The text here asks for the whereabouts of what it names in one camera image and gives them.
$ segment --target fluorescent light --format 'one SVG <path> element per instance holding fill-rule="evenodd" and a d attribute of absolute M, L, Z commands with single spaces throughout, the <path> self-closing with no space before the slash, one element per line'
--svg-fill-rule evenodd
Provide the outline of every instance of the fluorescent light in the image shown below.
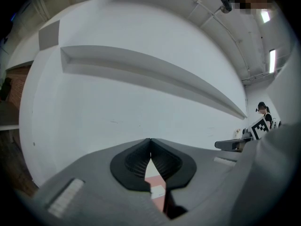
<path fill-rule="evenodd" d="M 273 73 L 275 70 L 275 62 L 276 62 L 276 51 L 271 50 L 269 52 L 269 72 Z"/>
<path fill-rule="evenodd" d="M 261 16 L 262 16 L 262 19 L 263 19 L 264 23 L 269 21 L 269 13 L 267 11 L 261 11 Z"/>

